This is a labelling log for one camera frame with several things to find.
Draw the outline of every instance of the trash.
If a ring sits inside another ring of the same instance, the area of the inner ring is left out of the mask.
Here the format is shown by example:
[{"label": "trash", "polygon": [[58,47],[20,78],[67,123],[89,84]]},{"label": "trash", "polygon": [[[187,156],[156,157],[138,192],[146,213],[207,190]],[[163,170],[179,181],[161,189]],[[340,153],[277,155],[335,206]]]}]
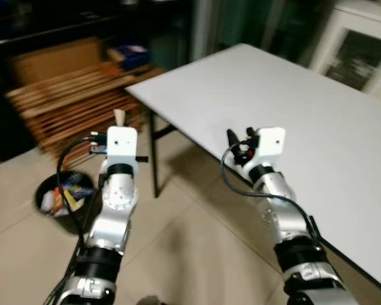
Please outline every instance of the trash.
[{"label": "trash", "polygon": [[[78,208],[83,206],[83,203],[84,203],[84,198],[82,198],[79,201],[75,202],[76,209],[75,210],[72,209],[72,211],[76,211]],[[68,210],[65,207],[61,208],[59,211],[57,211],[56,213],[53,214],[54,217],[59,217],[59,216],[64,216],[64,215],[68,215]]]},{"label": "trash", "polygon": [[[71,210],[74,212],[83,205],[84,199],[93,194],[93,189],[78,185],[84,178],[82,173],[73,173],[65,183],[62,184],[63,192]],[[64,206],[59,188],[46,192],[41,203],[41,210],[54,217],[67,215],[68,211]]]},{"label": "trash", "polygon": [[43,202],[41,203],[41,210],[49,212],[55,202],[54,191],[48,191],[44,194]]}]

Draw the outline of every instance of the wooden slat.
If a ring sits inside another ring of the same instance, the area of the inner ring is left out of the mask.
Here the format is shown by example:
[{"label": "wooden slat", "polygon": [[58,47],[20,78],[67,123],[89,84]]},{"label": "wooden slat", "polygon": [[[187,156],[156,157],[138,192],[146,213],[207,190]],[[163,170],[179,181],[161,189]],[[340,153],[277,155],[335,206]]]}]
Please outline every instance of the wooden slat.
[{"label": "wooden slat", "polygon": [[100,64],[100,67],[104,74],[110,78],[117,78],[121,75],[121,69],[117,68],[116,65]]},{"label": "wooden slat", "polygon": [[96,81],[98,79],[104,79],[104,76],[101,74],[101,72],[92,72],[91,74],[87,74],[79,78],[74,78],[63,83],[57,83],[54,86],[42,85],[33,91],[27,92],[23,95],[17,95],[13,97],[13,99],[17,107],[32,107],[36,101],[48,99],[52,100],[53,97],[62,94],[65,90],[70,90],[74,87],[80,87],[84,84],[87,84],[91,81]]},{"label": "wooden slat", "polygon": [[[113,123],[113,118],[111,118],[108,121],[105,121],[99,125],[94,126],[91,131],[96,132],[105,132],[108,127]],[[45,146],[48,151],[50,151],[56,158],[59,157],[59,155],[62,153],[62,151],[67,147],[70,143],[73,141],[80,139],[82,137],[85,137],[89,134],[88,130],[85,130],[83,132],[76,133],[74,135],[71,135],[70,137],[64,138],[63,140],[60,140],[54,144],[51,144],[49,146]]]},{"label": "wooden slat", "polygon": [[31,90],[35,90],[38,86],[40,86],[42,84],[48,84],[48,83],[55,84],[55,83],[62,82],[62,81],[68,81],[71,78],[76,78],[80,75],[85,75],[85,74],[88,74],[90,72],[95,72],[98,70],[99,70],[99,65],[92,65],[90,67],[87,67],[87,68],[84,68],[84,69],[81,69],[81,70],[78,70],[75,72],[55,76],[54,78],[46,79],[44,81],[39,81],[39,82],[31,84],[31,85],[23,86],[21,88],[18,88],[18,89],[15,89],[15,90],[8,92],[6,94],[6,96],[12,97],[14,95],[23,94],[25,92],[30,92]]},{"label": "wooden slat", "polygon": [[34,116],[38,116],[38,115],[46,113],[48,111],[53,111],[55,109],[73,104],[73,103],[75,103],[79,100],[82,100],[84,98],[88,98],[90,96],[97,95],[99,93],[106,92],[108,90],[111,90],[111,89],[114,89],[114,88],[117,88],[120,86],[131,85],[134,82],[135,82],[134,76],[125,76],[121,79],[116,79],[116,80],[111,81],[111,82],[104,84],[102,86],[97,86],[97,87],[91,88],[91,89],[84,91],[82,93],[75,93],[75,94],[73,94],[67,98],[64,98],[64,99],[58,101],[57,103],[54,103],[53,105],[44,106],[44,107],[41,107],[38,109],[27,110],[27,111],[21,113],[21,116],[24,119],[30,119],[30,118],[33,118]]},{"label": "wooden slat", "polygon": [[[137,105],[131,105],[129,107],[123,106],[123,107],[120,107],[120,109],[123,109],[123,110],[125,110],[127,112],[130,112],[130,108],[136,107],[136,106]],[[79,139],[79,138],[84,137],[85,135],[87,135],[88,134],[88,130],[96,131],[96,132],[106,132],[108,127],[110,127],[110,125],[112,125],[113,123],[114,123],[114,116],[110,116],[109,119],[106,119],[105,121],[103,121],[101,123],[95,124],[95,125],[87,128],[87,129],[83,129],[82,131],[77,132],[76,134],[73,134],[71,136],[66,137],[65,138],[66,139],[66,145],[69,145],[73,140]],[[53,146],[59,146],[59,142],[52,143],[51,145],[53,145]],[[62,148],[58,149],[59,153],[61,153],[62,151],[63,151]]]},{"label": "wooden slat", "polygon": [[88,109],[82,112],[82,116],[76,116],[75,118],[64,118],[53,125],[50,125],[45,128],[48,133],[59,133],[62,130],[73,128],[75,125],[84,123],[85,121],[89,121],[91,119],[96,119],[102,116],[106,112],[110,112],[110,109],[121,106],[122,102],[127,98],[118,98],[115,100],[111,100],[107,103],[109,107],[105,107],[100,105],[96,108]]},{"label": "wooden slat", "polygon": [[[125,109],[123,109],[123,110],[130,110],[132,107],[135,107],[135,106],[127,105],[125,107]],[[60,133],[46,139],[45,141],[43,141],[43,145],[50,145],[52,143],[58,142],[59,140],[64,139],[66,137],[69,137],[69,136],[73,135],[74,133],[81,132],[85,129],[89,129],[89,128],[91,128],[97,124],[100,124],[100,123],[102,123],[102,122],[104,122],[110,118],[113,118],[113,117],[114,117],[114,113],[112,111],[107,112],[103,116],[99,116],[97,119],[87,121],[87,122],[80,124],[80,125],[76,125],[74,128],[71,128],[69,130],[65,130],[64,132],[60,132]]]},{"label": "wooden slat", "polygon": [[57,90],[57,89],[65,86],[65,83],[70,84],[70,85],[79,85],[79,84],[85,82],[87,79],[99,77],[99,76],[101,77],[102,75],[103,75],[102,72],[97,70],[97,71],[92,71],[92,72],[87,73],[87,74],[83,74],[81,76],[65,78],[63,81],[58,82],[58,83],[51,83],[49,81],[46,81],[46,83],[36,85],[35,88],[30,88],[29,90],[27,90],[23,93],[11,95],[10,97],[16,98],[18,104],[19,103],[25,104],[25,99],[35,97],[37,95],[42,95],[41,94],[42,90],[54,91],[54,90]]},{"label": "wooden slat", "polygon": [[66,166],[64,167],[64,170],[69,170],[71,168],[75,168],[77,166],[79,166],[80,164],[82,164],[83,162],[86,162],[92,158],[94,158],[95,155],[94,154],[83,154],[82,156],[77,156],[76,158],[72,159],[71,161],[69,161]]},{"label": "wooden slat", "polygon": [[45,95],[35,96],[24,100],[20,108],[21,110],[27,110],[31,107],[41,106],[48,102],[57,102],[57,100],[63,97],[87,90],[89,88],[93,88],[95,86],[100,86],[102,84],[108,83],[109,81],[110,79],[100,75],[95,76],[91,79],[87,79],[85,83],[81,83],[80,85],[73,86],[72,84],[64,84],[63,88],[61,88],[58,92],[50,91]]},{"label": "wooden slat", "polygon": [[[106,123],[103,126],[101,126],[101,125],[100,126],[95,126],[93,130],[96,130],[98,132],[106,132],[106,129],[109,127],[109,125],[112,123],[112,121],[113,121],[113,119],[110,119],[110,121],[108,121],[108,123]],[[134,128],[140,129],[140,123],[135,123],[133,125],[130,124],[130,126],[132,126]],[[85,136],[84,133],[80,133],[76,137],[73,136],[73,137],[70,137],[70,138],[66,138],[65,140],[62,141],[63,144],[61,144],[59,142],[53,144],[51,149],[50,149],[50,154],[54,157],[55,161],[57,161],[58,158],[59,158],[59,155],[61,154],[63,149],[67,145],[69,145],[69,143],[71,143],[73,140],[79,139],[79,138],[84,137],[84,136]],[[79,144],[65,158],[65,160],[63,162],[64,167],[68,167],[71,163],[75,163],[78,159],[83,159],[85,157],[88,157],[90,155],[89,154],[89,148],[90,148],[89,143]]]},{"label": "wooden slat", "polygon": [[70,107],[64,107],[57,111],[57,115],[54,116],[52,113],[46,113],[42,116],[37,116],[36,122],[42,127],[48,126],[56,121],[59,121],[62,117],[71,118],[75,114],[80,114],[85,109],[90,109],[95,107],[98,104],[102,104],[105,100],[112,100],[119,97],[125,97],[125,95],[120,94],[119,92],[111,91],[105,92],[100,95],[97,95],[93,98],[88,98],[73,104]]},{"label": "wooden slat", "polygon": [[25,122],[25,124],[27,125],[28,129],[30,130],[34,138],[36,138],[38,141],[45,139],[45,134],[43,130],[41,128],[35,128],[34,123],[35,123],[34,119],[31,119]]}]

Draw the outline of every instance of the white cabinet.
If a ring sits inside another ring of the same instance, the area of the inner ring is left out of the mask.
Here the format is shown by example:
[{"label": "white cabinet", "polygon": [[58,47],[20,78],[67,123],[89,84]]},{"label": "white cabinet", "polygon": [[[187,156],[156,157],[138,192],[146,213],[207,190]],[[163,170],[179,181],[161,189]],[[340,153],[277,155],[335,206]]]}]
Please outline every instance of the white cabinet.
[{"label": "white cabinet", "polygon": [[338,2],[310,68],[381,100],[381,5]]}]

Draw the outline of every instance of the white table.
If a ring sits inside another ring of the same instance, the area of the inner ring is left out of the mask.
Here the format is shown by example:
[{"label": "white table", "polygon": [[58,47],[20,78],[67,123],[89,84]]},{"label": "white table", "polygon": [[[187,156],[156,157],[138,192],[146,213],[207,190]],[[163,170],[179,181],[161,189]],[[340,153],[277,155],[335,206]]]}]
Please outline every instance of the white table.
[{"label": "white table", "polygon": [[380,101],[244,44],[128,91],[218,159],[228,128],[285,128],[276,169],[326,244],[381,288]]}]

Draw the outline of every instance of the wooden pallet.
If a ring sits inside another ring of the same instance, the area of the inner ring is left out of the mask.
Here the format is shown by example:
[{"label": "wooden pallet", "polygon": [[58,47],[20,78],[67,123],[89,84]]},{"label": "wooden pallet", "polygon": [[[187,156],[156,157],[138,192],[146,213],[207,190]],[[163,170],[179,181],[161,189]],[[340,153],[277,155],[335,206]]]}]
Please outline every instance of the wooden pallet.
[{"label": "wooden pallet", "polygon": [[[40,81],[7,93],[41,149],[58,159],[73,140],[92,130],[105,132],[114,123],[113,109],[125,110],[126,121],[142,125],[142,106],[123,89],[125,86],[163,73],[145,65],[128,72],[104,62],[93,67]],[[65,164],[87,155],[89,144],[81,144]]]}]

